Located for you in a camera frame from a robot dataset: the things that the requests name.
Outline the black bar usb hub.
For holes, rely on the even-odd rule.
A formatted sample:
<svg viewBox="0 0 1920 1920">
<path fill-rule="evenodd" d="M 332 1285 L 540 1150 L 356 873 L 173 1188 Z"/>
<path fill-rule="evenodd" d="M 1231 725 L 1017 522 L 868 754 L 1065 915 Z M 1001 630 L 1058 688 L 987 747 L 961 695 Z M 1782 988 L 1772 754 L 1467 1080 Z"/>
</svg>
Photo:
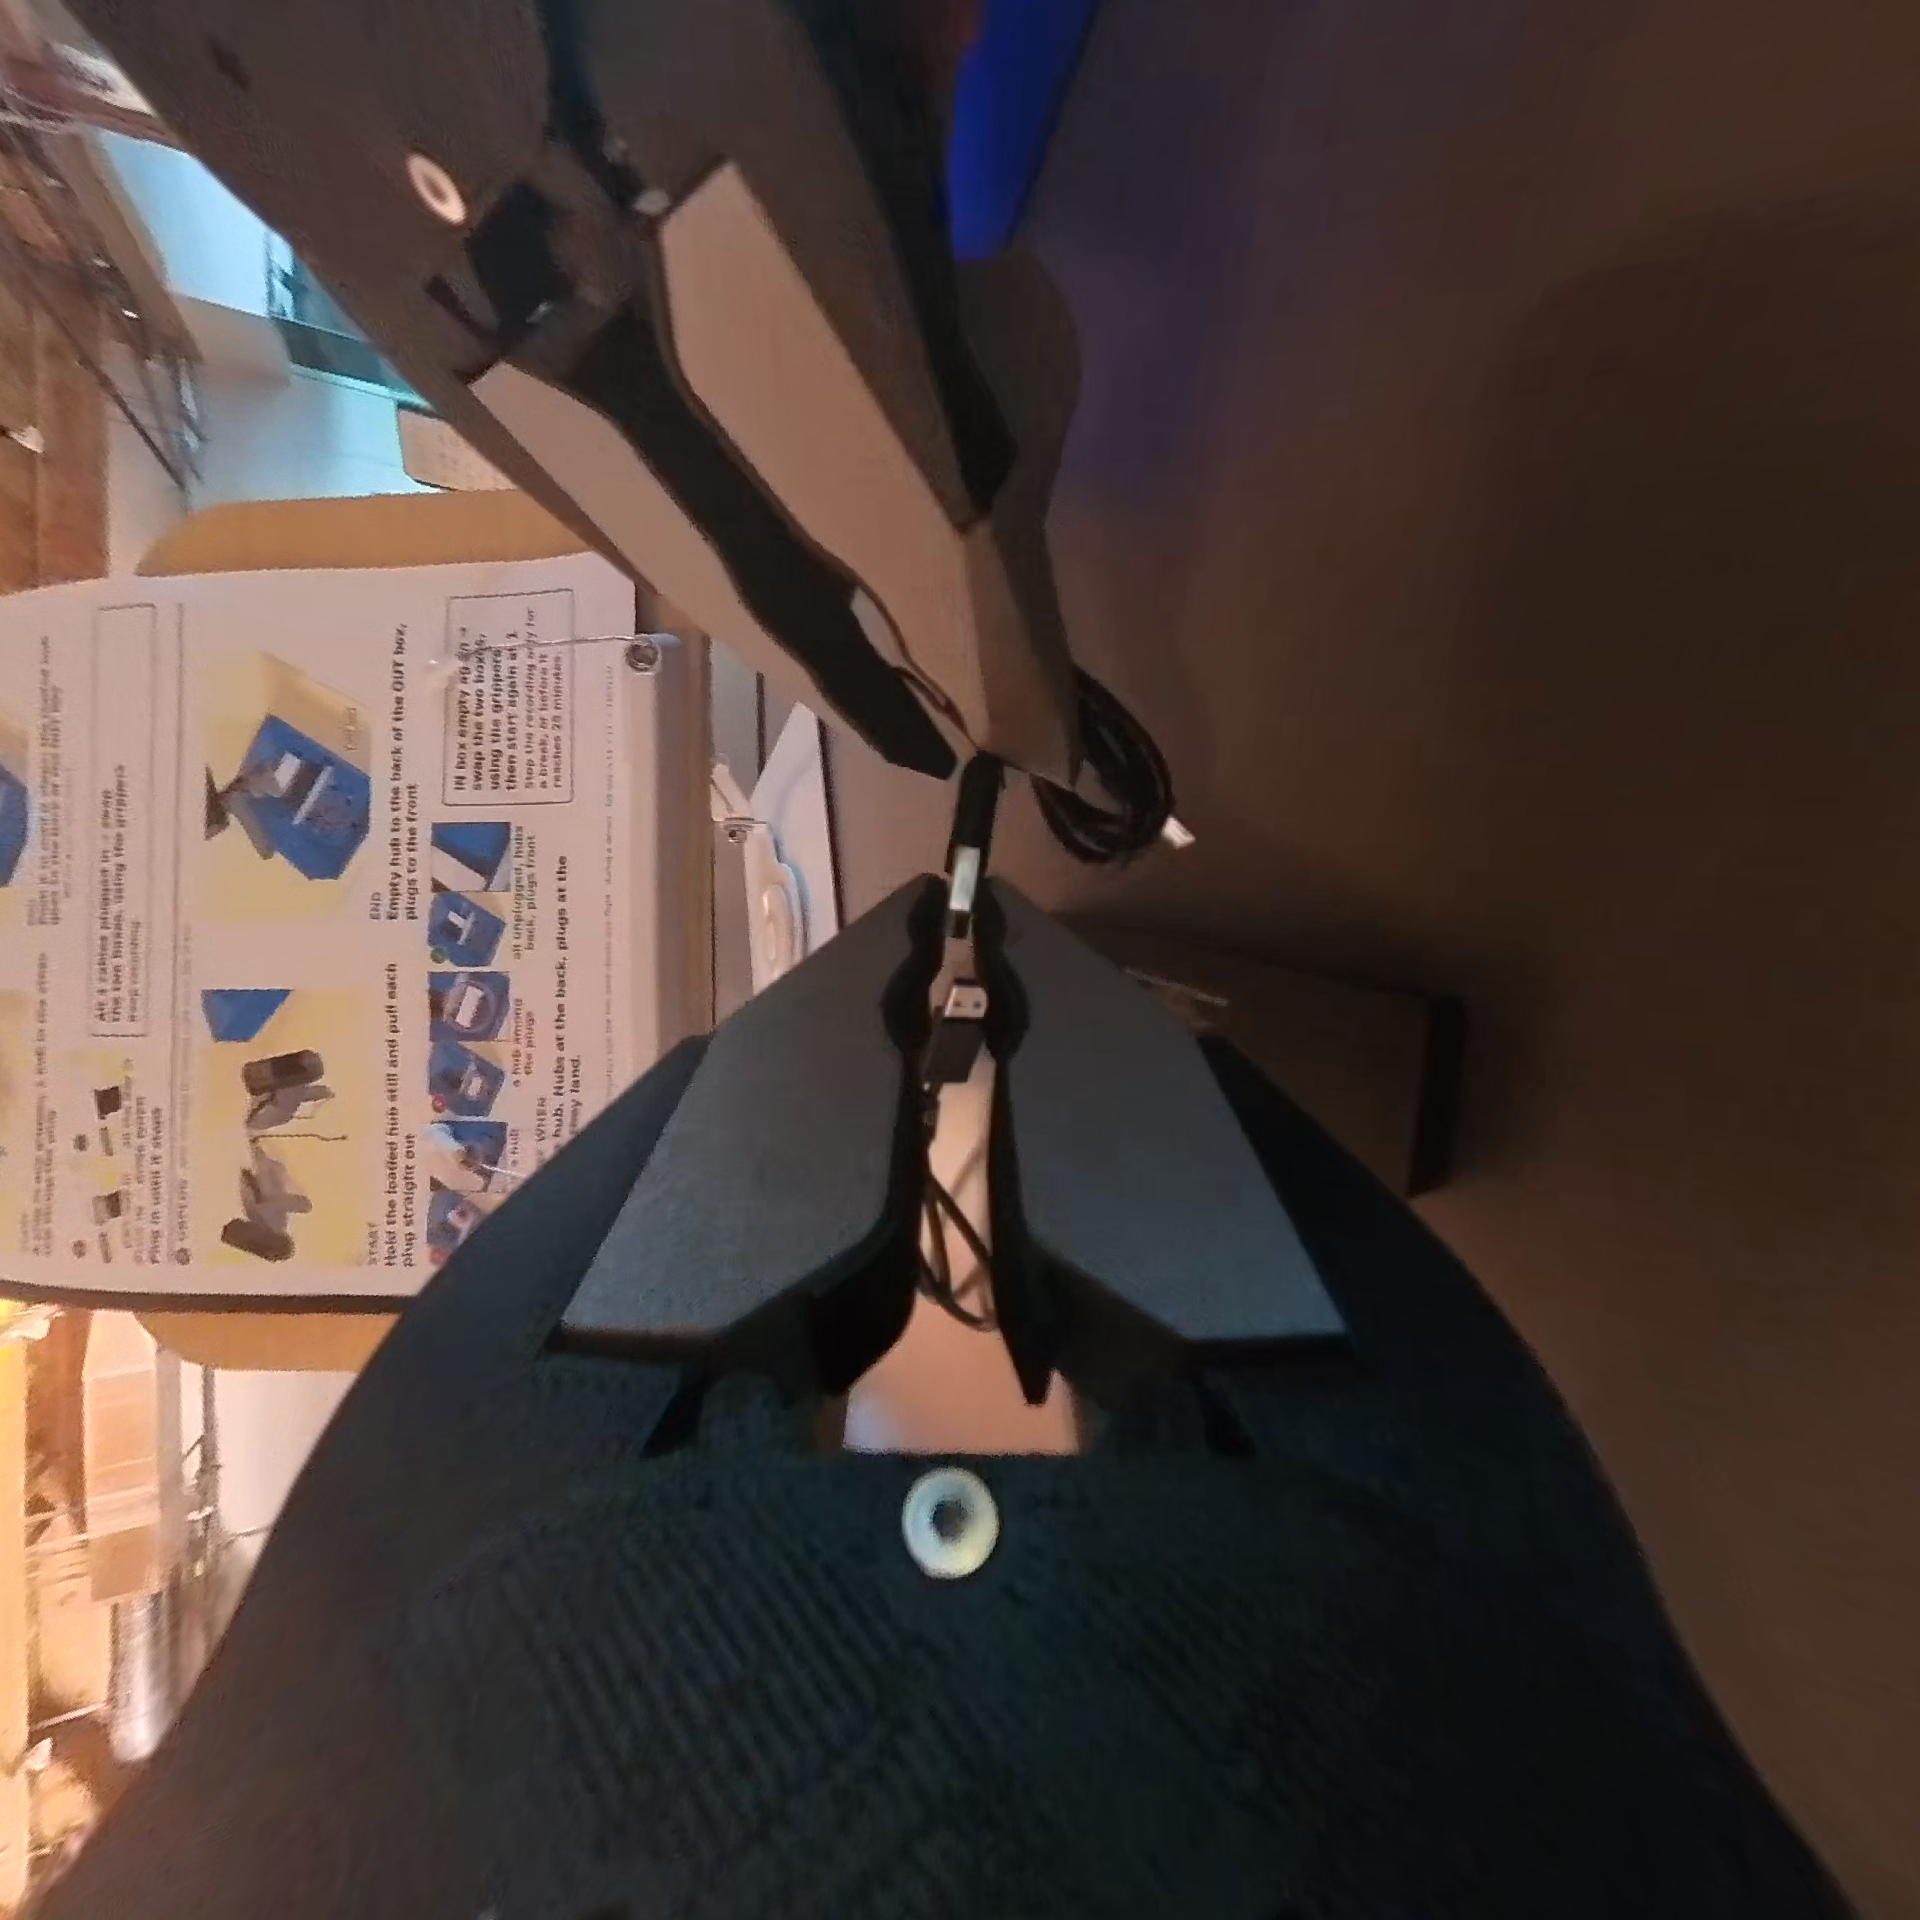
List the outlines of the black bar usb hub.
<svg viewBox="0 0 1920 1920">
<path fill-rule="evenodd" d="M 1471 1045 L 1458 996 L 1090 912 L 1066 926 L 1195 1035 L 1233 1044 L 1404 1198 L 1452 1184 Z"/>
</svg>

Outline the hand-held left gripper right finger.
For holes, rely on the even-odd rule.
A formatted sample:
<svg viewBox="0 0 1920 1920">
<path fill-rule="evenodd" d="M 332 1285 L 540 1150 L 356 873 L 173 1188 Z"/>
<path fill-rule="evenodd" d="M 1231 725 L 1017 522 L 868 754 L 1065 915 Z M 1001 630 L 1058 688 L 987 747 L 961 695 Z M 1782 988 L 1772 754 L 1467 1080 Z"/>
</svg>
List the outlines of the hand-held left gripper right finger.
<svg viewBox="0 0 1920 1920">
<path fill-rule="evenodd" d="M 991 881 L 998 1326 L 1029 1401 L 1339 1353 L 1347 1322 L 1203 1044 L 1126 972 Z"/>
</svg>

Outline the blue plastic bin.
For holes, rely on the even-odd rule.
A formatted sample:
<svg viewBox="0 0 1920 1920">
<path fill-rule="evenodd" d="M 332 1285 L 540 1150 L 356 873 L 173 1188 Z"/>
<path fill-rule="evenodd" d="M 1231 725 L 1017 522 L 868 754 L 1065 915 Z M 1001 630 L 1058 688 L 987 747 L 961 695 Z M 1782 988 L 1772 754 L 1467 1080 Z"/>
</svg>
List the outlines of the blue plastic bin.
<svg viewBox="0 0 1920 1920">
<path fill-rule="evenodd" d="M 946 205 L 963 260 L 1001 253 L 1020 231 L 1100 2 L 986 2 L 957 65 L 946 138 Z"/>
</svg>

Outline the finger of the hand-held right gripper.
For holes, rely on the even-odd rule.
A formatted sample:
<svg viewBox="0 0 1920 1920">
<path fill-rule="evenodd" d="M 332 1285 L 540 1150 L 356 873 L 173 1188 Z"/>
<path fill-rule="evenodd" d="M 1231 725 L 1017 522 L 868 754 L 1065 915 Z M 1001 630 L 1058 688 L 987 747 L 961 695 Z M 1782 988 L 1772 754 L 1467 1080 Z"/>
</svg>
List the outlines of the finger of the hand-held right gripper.
<svg viewBox="0 0 1920 1920">
<path fill-rule="evenodd" d="M 1007 463 L 966 491 L 895 250 L 857 229 L 857 347 L 738 162 L 658 229 L 668 342 L 692 408 L 828 588 L 852 664 L 876 672 L 865 723 L 898 763 L 986 752 L 1073 780 L 1075 672 L 1045 519 L 1078 395 L 1078 342 L 1028 258 L 957 275 L 957 347 L 1007 434 Z"/>
<path fill-rule="evenodd" d="M 815 695 L 891 763 L 956 772 L 946 733 L 865 634 L 852 574 L 708 431 L 635 307 L 578 342 L 528 340 L 468 396 L 585 532 L 671 611 Z"/>
</svg>

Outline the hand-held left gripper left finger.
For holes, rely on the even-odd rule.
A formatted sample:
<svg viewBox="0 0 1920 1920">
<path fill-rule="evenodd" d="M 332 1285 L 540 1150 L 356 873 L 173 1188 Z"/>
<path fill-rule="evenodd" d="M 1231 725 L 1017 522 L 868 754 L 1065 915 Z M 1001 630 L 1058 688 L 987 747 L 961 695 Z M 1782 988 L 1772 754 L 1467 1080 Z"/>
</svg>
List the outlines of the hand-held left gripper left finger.
<svg viewBox="0 0 1920 1920">
<path fill-rule="evenodd" d="M 707 1041 L 557 1324 L 568 1355 L 846 1391 L 918 1274 L 942 881 L 901 883 Z"/>
</svg>

